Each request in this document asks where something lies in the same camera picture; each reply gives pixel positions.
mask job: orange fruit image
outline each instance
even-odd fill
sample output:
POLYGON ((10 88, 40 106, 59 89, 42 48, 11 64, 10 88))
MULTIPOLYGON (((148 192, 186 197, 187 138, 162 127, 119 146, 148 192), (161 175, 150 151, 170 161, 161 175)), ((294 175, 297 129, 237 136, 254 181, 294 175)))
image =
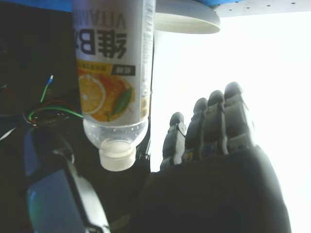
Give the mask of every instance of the orange fruit image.
POLYGON ((79 76, 80 101, 84 114, 97 112, 106 97, 103 84, 94 75, 85 73, 79 76))
POLYGON ((98 79, 105 88, 105 100, 91 116, 102 122, 115 120, 122 116, 130 102, 134 101, 133 88, 120 76, 99 74, 98 79))

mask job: bottle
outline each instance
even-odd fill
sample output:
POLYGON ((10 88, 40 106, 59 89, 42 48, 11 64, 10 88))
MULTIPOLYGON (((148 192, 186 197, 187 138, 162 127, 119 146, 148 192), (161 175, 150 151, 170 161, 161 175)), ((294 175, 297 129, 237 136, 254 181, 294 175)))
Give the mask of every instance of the bottle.
POLYGON ((73 0, 83 126, 110 171, 130 168, 148 130, 155 0, 73 0))

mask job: bottle label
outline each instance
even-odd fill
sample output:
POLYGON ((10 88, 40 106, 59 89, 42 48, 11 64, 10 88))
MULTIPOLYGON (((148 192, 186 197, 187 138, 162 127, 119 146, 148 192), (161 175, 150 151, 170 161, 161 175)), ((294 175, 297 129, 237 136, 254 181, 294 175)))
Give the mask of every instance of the bottle label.
POLYGON ((73 25, 81 107, 119 126, 149 115, 155 0, 75 0, 73 25))

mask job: green leaf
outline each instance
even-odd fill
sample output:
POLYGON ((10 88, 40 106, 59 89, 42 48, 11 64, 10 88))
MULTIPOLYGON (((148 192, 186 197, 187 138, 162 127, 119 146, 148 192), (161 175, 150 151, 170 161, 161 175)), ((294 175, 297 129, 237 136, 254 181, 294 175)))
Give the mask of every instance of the green leaf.
POLYGON ((126 89, 126 91, 124 91, 115 102, 115 105, 113 106, 112 115, 117 115, 123 112, 130 103, 131 96, 132 96, 132 89, 131 88, 126 89))

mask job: green wire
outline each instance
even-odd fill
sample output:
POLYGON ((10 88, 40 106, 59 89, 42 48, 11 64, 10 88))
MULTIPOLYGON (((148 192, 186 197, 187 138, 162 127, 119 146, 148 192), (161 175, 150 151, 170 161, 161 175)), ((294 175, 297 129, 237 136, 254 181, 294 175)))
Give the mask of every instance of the green wire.
POLYGON ((44 100, 45 94, 47 93, 47 90, 48 90, 48 86, 49 86, 49 85, 46 85, 46 86, 45 86, 45 88, 44 88, 44 91, 43 91, 43 94, 42 94, 42 97, 41 97, 40 103, 42 103, 42 102, 43 102, 43 100, 44 100))
POLYGON ((29 115, 28 115, 28 119, 29 120, 32 120, 32 116, 35 114, 35 112, 37 111, 41 111, 41 110, 48 110, 48 109, 54 109, 54 110, 60 110, 60 111, 64 111, 64 112, 67 112, 67 113, 70 113, 70 114, 73 114, 77 117, 80 117, 80 118, 83 118, 83 116, 79 113, 76 113, 72 110, 69 110, 67 108, 62 108, 62 107, 57 107, 57 106, 48 106, 48 107, 44 107, 44 108, 40 108, 40 109, 36 109, 34 111, 32 111, 29 115))

